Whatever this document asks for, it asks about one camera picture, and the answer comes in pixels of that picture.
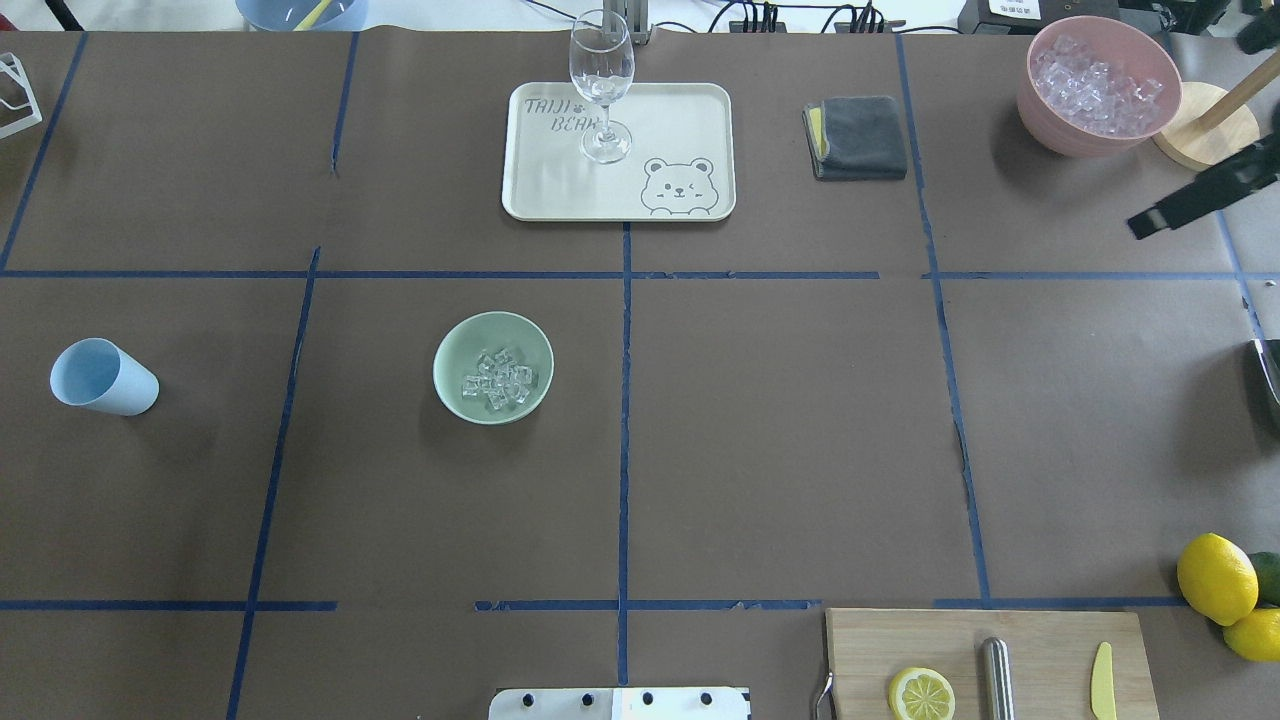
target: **glass stem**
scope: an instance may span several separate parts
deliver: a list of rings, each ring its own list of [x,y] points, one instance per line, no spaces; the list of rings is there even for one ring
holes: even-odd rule
[[[604,128],[600,129],[600,141],[613,142],[613,128],[609,127],[609,106],[602,105],[604,108]]]

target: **folded towel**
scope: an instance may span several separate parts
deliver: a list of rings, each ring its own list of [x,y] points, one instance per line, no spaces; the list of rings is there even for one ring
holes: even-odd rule
[[[804,122],[818,179],[906,177],[906,147],[892,97],[828,97],[805,105]]]

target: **overturned cup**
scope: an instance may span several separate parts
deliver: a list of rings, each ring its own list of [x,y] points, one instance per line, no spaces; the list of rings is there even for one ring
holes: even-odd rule
[[[155,404],[160,380],[114,342],[82,340],[58,356],[49,373],[54,397],[73,407],[138,415]]]

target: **blue tape line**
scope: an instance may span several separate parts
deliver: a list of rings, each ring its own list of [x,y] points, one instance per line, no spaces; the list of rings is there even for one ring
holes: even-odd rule
[[[293,356],[289,360],[289,379],[284,386],[284,407],[280,411],[280,429],[275,437],[275,457],[271,460],[271,478],[266,484],[266,502],[262,507],[262,525],[257,533],[257,551],[253,555],[253,573],[248,584],[248,600],[244,603],[244,623],[241,626],[241,644],[236,653],[236,674],[232,676],[230,700],[227,703],[227,720],[234,720],[239,710],[239,693],[244,683],[244,665],[248,661],[248,646],[253,638],[253,614],[257,610],[257,594],[262,585],[262,566],[266,562],[266,544],[271,536],[271,518],[275,512],[275,496],[280,487],[280,469],[284,465],[284,441],[289,434],[289,420],[293,416],[293,391],[298,384],[298,361],[302,359],[302,341],[307,334],[307,319],[311,315],[311,296],[316,284],[316,265],[320,264],[320,249],[311,252],[311,266],[307,269],[307,288],[302,293],[302,310],[298,315],[298,333],[293,338]]]
[[[1219,210],[1215,213],[1217,215],[1217,227],[1222,231],[1222,242],[1226,243],[1226,254],[1231,258],[1231,269],[1235,270],[1235,281],[1240,286],[1240,297],[1249,306],[1249,324],[1253,327],[1253,337],[1257,340],[1266,340],[1267,336],[1262,331],[1262,320],[1258,319],[1258,306],[1253,302],[1253,292],[1249,291],[1249,281],[1244,274],[1244,266],[1240,265],[1240,255],[1235,251],[1235,238],[1231,237],[1231,227],[1226,222],[1226,213]]]
[[[6,278],[63,279],[302,279],[302,270],[4,270]]]
[[[938,610],[1082,610],[1089,607],[1181,607],[1180,597],[945,597],[933,601]]]
[[[360,47],[360,33],[351,33],[351,50],[347,51],[347,74],[342,79],[342,99],[338,101],[338,122],[333,126],[333,152],[329,155],[329,172],[338,173],[338,150],[342,147],[342,126],[347,122],[347,99],[351,97],[351,78],[356,72],[356,49]]]
[[[1146,273],[1146,272],[938,272],[920,275],[922,281],[1234,281],[1234,273]]]
[[[703,611],[703,610],[810,610],[820,600],[632,600],[637,611]]]
[[[582,610],[617,611],[616,600],[499,600],[477,601],[476,612],[566,612]]]
[[[321,279],[558,279],[558,281],[620,281],[622,273],[576,272],[576,270],[324,270],[316,274]]]
[[[689,270],[664,273],[649,270],[634,273],[637,281],[878,281],[877,272],[831,272],[831,273],[773,273],[773,272],[712,272]]]
[[[631,223],[622,223],[622,419],[618,452],[618,687],[627,685],[631,544]]]
[[[45,154],[49,152],[49,142],[54,138],[54,129],[58,128],[58,120],[63,117],[63,106],[67,105],[67,96],[72,92],[72,79],[76,78],[76,70],[79,68],[81,56],[84,54],[84,44],[88,42],[88,33],[82,32],[79,42],[76,44],[76,55],[72,56],[72,64],[67,68],[67,77],[63,79],[63,90],[58,94],[58,102],[54,104],[54,113],[49,115],[49,126],[45,127],[45,137],[40,140],[40,150],[36,152],[36,161],[31,165],[31,174],[27,176],[27,187],[22,191],[22,200],[18,201],[18,209],[14,210],[13,223],[9,225],[9,237],[5,240],[4,250],[0,250],[0,270],[4,270],[9,264],[9,254],[13,252],[13,243],[18,240],[18,228],[22,225],[22,217],[27,214],[27,202],[31,201],[31,192],[36,188],[36,177],[40,176],[40,168],[45,164]]]
[[[956,382],[955,359],[951,354],[951,331],[947,328],[946,301],[942,297],[942,281],[938,277],[938,254],[933,242],[933,223],[924,204],[924,161],[920,158],[920,141],[915,129],[915,110],[911,105],[911,87],[906,72],[906,47],[902,36],[895,35],[897,46],[897,69],[902,82],[902,105],[906,109],[906,131],[911,141],[911,163],[915,167],[915,195],[920,204],[920,223],[924,225],[925,249],[929,255],[929,282],[933,284],[933,304],[938,316],[938,336],[942,341],[942,360],[947,372],[947,393],[951,396],[951,421],[960,442],[961,475],[964,477],[965,497],[969,509],[969,534],[973,538],[973,559],[978,570],[978,592],[983,598],[991,597],[991,584],[987,579],[987,553],[982,543],[982,523],[978,518],[978,495],[973,484],[973,465],[969,461],[969,441],[964,429],[964,411],[960,406],[960,386]]]
[[[243,612],[242,601],[223,600],[0,600],[0,611],[35,610],[41,612]],[[260,602],[264,612],[334,612],[333,601]]]

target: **wine glass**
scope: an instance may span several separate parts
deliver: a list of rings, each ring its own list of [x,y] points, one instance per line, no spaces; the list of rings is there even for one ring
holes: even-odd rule
[[[622,15],[595,9],[573,20],[568,74],[582,97],[604,108],[604,123],[582,133],[582,154],[596,163],[617,163],[631,151],[631,131],[609,122],[609,105],[627,94],[635,72],[635,50]]]

